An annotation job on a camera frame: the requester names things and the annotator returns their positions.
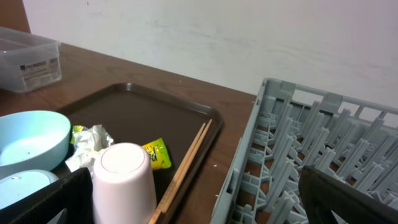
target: container label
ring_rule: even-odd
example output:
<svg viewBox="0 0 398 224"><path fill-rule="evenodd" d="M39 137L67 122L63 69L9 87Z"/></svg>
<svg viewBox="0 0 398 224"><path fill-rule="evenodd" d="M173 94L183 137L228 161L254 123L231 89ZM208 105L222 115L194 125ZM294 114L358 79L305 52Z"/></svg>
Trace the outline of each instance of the container label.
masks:
<svg viewBox="0 0 398 224"><path fill-rule="evenodd" d="M21 77L28 90L55 82L61 78L58 71L58 58L21 65Z"/></svg>

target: pink cup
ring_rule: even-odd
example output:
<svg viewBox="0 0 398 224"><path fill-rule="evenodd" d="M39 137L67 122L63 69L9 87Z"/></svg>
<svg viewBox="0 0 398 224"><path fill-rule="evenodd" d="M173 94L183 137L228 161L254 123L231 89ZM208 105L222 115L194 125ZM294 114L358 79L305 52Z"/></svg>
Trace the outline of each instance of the pink cup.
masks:
<svg viewBox="0 0 398 224"><path fill-rule="evenodd" d="M108 147L94 163L95 223L147 223L155 209L154 176L145 149L132 143Z"/></svg>

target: chopsticks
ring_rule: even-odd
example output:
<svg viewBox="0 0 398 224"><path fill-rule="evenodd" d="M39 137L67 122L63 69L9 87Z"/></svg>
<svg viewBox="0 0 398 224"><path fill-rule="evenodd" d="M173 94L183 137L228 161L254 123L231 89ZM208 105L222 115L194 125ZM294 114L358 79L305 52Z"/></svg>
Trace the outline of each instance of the chopsticks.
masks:
<svg viewBox="0 0 398 224"><path fill-rule="evenodd" d="M162 200L158 204L154 214L152 215L152 218L149 221L149 224L155 224L157 219L159 218L161 213L166 213L167 210L169 209L175 194L177 193L178 189L181 186L182 180L185 177L185 174L187 174L187 171L189 167L191 166L191 163L193 161L193 158L195 157L196 153L198 152L201 143L203 142L203 139L206 136L207 131L209 130L211 121L206 125L203 123L201 126L198 134L195 136L191 146L188 149L188 152L186 153L183 161L180 164L180 167L177 169L176 173L174 174L174 177L169 185L167 187L166 192L164 193Z"/></svg>

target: dish rack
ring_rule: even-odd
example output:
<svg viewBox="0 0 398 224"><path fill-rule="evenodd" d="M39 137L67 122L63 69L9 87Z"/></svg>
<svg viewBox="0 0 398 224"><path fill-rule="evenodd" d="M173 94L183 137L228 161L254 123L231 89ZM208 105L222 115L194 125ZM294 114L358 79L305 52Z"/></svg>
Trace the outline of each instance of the dish rack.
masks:
<svg viewBox="0 0 398 224"><path fill-rule="evenodd" d="M295 91L322 100L300 103L292 99ZM351 114L344 105L358 109ZM368 121L362 119L364 110L376 110L379 115ZM260 213L266 214L268 224L308 223L298 189L303 166L315 166L398 209L398 128L384 124L386 116L395 115L396 108L264 79L211 223L253 224ZM248 166L258 172L245 170ZM253 203L238 203L239 194L249 194Z"/></svg>

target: wooden table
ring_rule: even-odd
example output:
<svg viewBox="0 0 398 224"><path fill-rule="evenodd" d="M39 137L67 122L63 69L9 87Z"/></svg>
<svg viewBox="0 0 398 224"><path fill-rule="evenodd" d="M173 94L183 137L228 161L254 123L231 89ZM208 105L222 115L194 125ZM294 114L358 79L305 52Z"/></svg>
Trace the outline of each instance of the wooden table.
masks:
<svg viewBox="0 0 398 224"><path fill-rule="evenodd" d="M209 223L254 95L63 44L62 80L30 93L0 90L0 116L26 110L57 110L113 83L132 82L217 109L224 126L186 193L175 223Z"/></svg>

